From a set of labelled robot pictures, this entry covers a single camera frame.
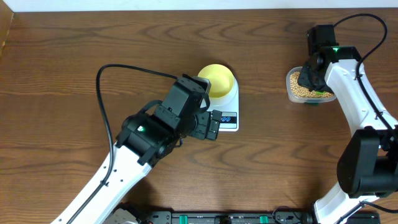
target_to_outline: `white wall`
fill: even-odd
[[[4,0],[4,2],[14,12],[398,7],[398,0]]]

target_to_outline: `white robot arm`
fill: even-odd
[[[310,90],[334,93],[352,135],[338,163],[338,182],[313,204],[312,222],[345,223],[365,202],[387,197],[398,190],[395,162],[398,143],[394,139],[397,128],[392,128],[398,122],[377,97],[366,77],[362,64],[364,59],[355,47],[340,47],[336,43],[333,25],[316,26],[308,31],[307,37],[310,59],[300,72],[298,84]],[[381,148],[389,153],[378,157],[377,152]]]
[[[114,146],[113,150],[115,155],[113,173],[109,176],[108,184],[99,190],[73,223],[103,223],[125,194],[152,169],[148,163],[140,165],[137,162],[139,156],[126,146],[120,148]],[[71,219],[103,180],[108,166],[109,154],[94,177],[52,224],[66,223]]]
[[[123,122],[115,145],[112,143],[111,131],[103,109],[99,83],[102,71],[108,67],[131,68],[177,80],[164,101],[149,102],[137,114],[129,116]],[[206,79],[191,78],[188,75],[177,78],[129,65],[111,64],[99,70],[96,84],[109,144],[113,145],[113,148],[94,177],[52,222],[53,224],[103,223],[125,194],[145,177],[161,158],[172,152],[174,147],[182,145],[183,138],[191,136],[200,140],[215,140],[218,136],[221,112],[207,111],[210,107],[208,92],[211,84]],[[157,106],[154,113],[147,114],[146,111],[153,106]]]
[[[365,98],[356,80],[355,67],[357,64],[358,62],[355,59],[340,60],[336,63],[330,63],[325,76],[326,84],[333,90],[343,109],[352,136],[356,130],[364,129],[365,127],[371,126],[376,130],[387,129],[380,119],[376,119],[375,112],[369,104],[369,101]],[[363,65],[360,66],[359,72],[362,74],[361,79],[366,91],[380,111],[383,111],[384,119],[386,119],[392,127],[398,125],[397,120],[388,113],[374,92],[366,77]],[[349,195],[341,189],[339,183],[336,183],[323,198],[315,202],[314,211],[319,223],[334,224],[352,209],[359,210],[361,207],[357,206],[360,202],[373,202],[378,198],[379,197],[376,195],[363,195],[358,198],[350,198]]]

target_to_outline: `wall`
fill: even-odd
[[[398,7],[398,0],[5,0],[14,12]]]
[[[8,31],[10,30],[14,13],[0,0],[0,57],[3,47],[6,44]]]

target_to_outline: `green led light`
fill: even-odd
[[[137,128],[137,131],[139,131],[139,132],[143,132],[143,131],[145,131],[145,128],[144,128],[144,127],[142,127],[142,126],[139,126],[139,127]]]

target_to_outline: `yellow bowl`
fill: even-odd
[[[208,65],[199,72],[198,77],[209,79],[211,83],[209,97],[212,98],[227,95],[234,86],[234,75],[224,65]]]

